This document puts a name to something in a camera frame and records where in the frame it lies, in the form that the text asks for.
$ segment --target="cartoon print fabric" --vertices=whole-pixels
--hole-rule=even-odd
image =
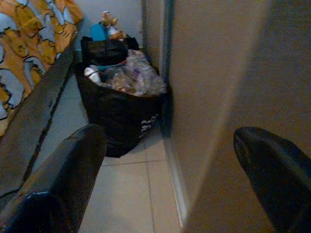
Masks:
[[[0,136],[82,18],[73,0],[0,0]]]

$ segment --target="beige wall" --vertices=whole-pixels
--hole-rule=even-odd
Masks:
[[[185,232],[272,230],[233,150],[238,127],[311,155],[311,7],[269,2],[176,0],[172,138],[193,204]]]
[[[266,1],[175,2],[172,135],[191,202],[251,46],[259,2]]]
[[[151,56],[153,65],[159,68],[162,0],[144,1],[146,4],[146,29],[144,32],[146,51]]]

